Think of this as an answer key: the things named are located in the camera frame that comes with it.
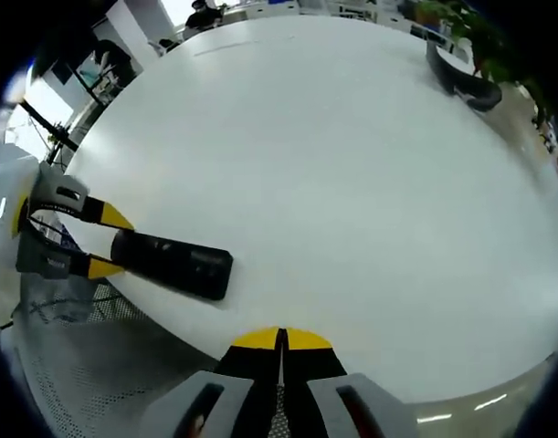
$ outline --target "person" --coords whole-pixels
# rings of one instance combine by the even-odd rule
[[[191,6],[195,12],[185,22],[185,26],[190,29],[204,31],[215,27],[222,21],[222,11],[209,7],[205,0],[195,0]]]
[[[94,62],[100,66],[100,74],[110,69],[122,89],[136,78],[130,55],[109,39],[102,39],[96,43]]]

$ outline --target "black metal rod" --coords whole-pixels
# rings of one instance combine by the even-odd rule
[[[98,105],[100,105],[103,108],[106,108],[106,105],[104,105],[102,103],[102,101],[100,99],[98,99],[98,96],[96,96],[96,94],[94,94],[94,90],[92,90],[90,87],[88,87],[88,84],[86,83],[86,81],[84,80],[84,78],[80,75],[80,73],[78,73],[78,71],[74,68],[71,67],[70,64],[67,64],[69,71],[71,71],[73,73],[73,75],[76,77],[76,79],[78,80],[78,82],[81,84],[81,86],[88,91],[88,94],[91,95],[91,97],[96,101],[96,103]]]
[[[72,139],[69,138],[68,134],[58,130],[55,126],[47,121],[41,114],[37,112],[35,108],[29,105],[29,102],[23,100],[19,105],[25,109],[25,111],[31,116],[37,123],[39,123],[43,128],[45,128],[50,134],[52,134],[59,142],[65,144],[74,152],[78,150],[78,144],[76,144]]]

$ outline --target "yellow part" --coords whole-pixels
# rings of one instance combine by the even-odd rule
[[[119,228],[126,228],[127,230],[134,229],[132,224],[127,221],[126,218],[118,210],[116,210],[111,203],[104,203],[100,223],[117,226]]]
[[[104,262],[96,258],[89,261],[88,278],[102,278],[104,276],[111,276],[124,270],[123,267],[113,265],[112,263]]]
[[[332,344],[321,336],[298,328],[287,328],[287,338],[289,339],[289,350],[330,349],[332,347]]]
[[[252,331],[234,339],[232,347],[244,347],[247,349],[275,349],[275,346],[277,345],[278,333],[278,327]]]
[[[28,193],[23,193],[19,196],[19,202],[16,205],[15,212],[13,213],[13,223],[11,223],[11,236],[13,238],[17,237],[19,234],[19,219],[21,215],[21,210],[23,209],[23,205],[26,203],[26,199],[28,197]]]

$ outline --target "white tabletop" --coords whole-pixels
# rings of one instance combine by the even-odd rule
[[[68,172],[143,233],[227,249],[226,299],[112,283],[221,357],[270,325],[329,339],[406,402],[512,379],[558,343],[558,179],[459,98],[425,42],[330,17],[201,34],[106,109]],[[84,249],[110,230],[67,220]]]

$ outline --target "desk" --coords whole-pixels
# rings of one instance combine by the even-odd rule
[[[235,264],[220,303],[128,273],[111,282],[216,358],[252,329],[316,331],[406,402],[539,364],[558,345],[557,175],[522,166],[445,95],[425,53],[383,26],[291,16],[162,57],[68,173],[140,232],[225,248]],[[65,224],[108,254],[111,230]]]

